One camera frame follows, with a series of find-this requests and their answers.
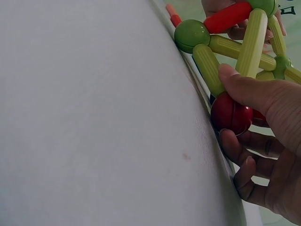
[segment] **white surface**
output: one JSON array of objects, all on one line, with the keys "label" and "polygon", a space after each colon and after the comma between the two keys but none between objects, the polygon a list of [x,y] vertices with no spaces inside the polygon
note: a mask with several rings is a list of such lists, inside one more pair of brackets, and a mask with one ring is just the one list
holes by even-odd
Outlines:
[{"label": "white surface", "polygon": [[0,21],[1,226],[258,225],[146,0],[2,0]]}]

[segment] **magnetic ball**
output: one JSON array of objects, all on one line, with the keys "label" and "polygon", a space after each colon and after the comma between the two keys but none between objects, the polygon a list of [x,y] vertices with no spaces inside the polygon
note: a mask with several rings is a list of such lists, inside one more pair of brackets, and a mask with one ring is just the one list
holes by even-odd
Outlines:
[{"label": "magnetic ball", "polygon": [[213,127],[232,130],[240,135],[252,125],[253,110],[234,101],[227,92],[220,94],[211,108],[211,122]]},{"label": "magnetic ball", "polygon": [[209,45],[210,34],[202,22],[184,20],[175,29],[174,41],[180,50],[192,53],[193,48],[198,44]]},{"label": "magnetic ball", "polygon": [[273,16],[277,9],[278,4],[276,0],[247,0],[253,9],[260,8],[267,14],[268,17]]}]

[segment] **magnetic building toy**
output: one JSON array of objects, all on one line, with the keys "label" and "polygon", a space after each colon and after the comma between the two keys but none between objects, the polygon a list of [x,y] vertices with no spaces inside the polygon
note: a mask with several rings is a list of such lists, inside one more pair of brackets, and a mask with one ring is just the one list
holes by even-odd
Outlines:
[{"label": "magnetic building toy", "polygon": [[[172,5],[166,6],[175,26],[174,41],[183,52],[192,54],[210,93],[215,97],[211,121],[216,130],[230,129],[236,135],[247,131],[252,121],[265,120],[258,111],[235,102],[218,77],[219,62],[214,53],[237,59],[236,70],[242,75],[262,81],[280,79],[301,84],[301,72],[286,56],[285,40],[275,17],[275,0],[246,0],[233,4],[208,17],[203,23],[182,21]],[[229,28],[248,19],[242,43],[222,37]],[[266,30],[273,33],[270,40],[276,57],[264,54]]]}]

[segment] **orange stick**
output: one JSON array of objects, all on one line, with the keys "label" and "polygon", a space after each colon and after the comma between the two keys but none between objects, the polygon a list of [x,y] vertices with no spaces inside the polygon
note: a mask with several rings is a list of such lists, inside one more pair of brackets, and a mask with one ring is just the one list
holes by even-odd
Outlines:
[{"label": "orange stick", "polygon": [[177,11],[175,10],[175,8],[172,4],[167,4],[166,10],[168,11],[168,14],[170,15],[170,17],[172,17],[173,15],[178,15]]}]

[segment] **light green stick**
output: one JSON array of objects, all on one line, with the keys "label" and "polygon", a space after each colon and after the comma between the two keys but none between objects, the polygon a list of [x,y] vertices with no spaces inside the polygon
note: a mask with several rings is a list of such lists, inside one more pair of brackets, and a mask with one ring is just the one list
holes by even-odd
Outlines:
[{"label": "light green stick", "polygon": [[218,97],[221,93],[225,92],[225,88],[218,77],[218,67],[220,64],[213,51],[208,46],[199,44],[193,48],[192,56],[202,73],[210,93],[214,97]]},{"label": "light green stick", "polygon": [[250,13],[236,64],[236,70],[243,76],[256,78],[267,25],[268,17],[262,9],[256,8]]},{"label": "light green stick", "polygon": [[[214,53],[238,59],[241,43],[220,35],[211,35],[209,47]],[[265,71],[273,71],[276,68],[276,60],[270,55],[262,53],[259,67]]]},{"label": "light green stick", "polygon": [[269,18],[268,26],[274,35],[274,37],[270,40],[274,53],[279,57],[285,57],[286,44],[281,31],[281,27],[275,16]]}]

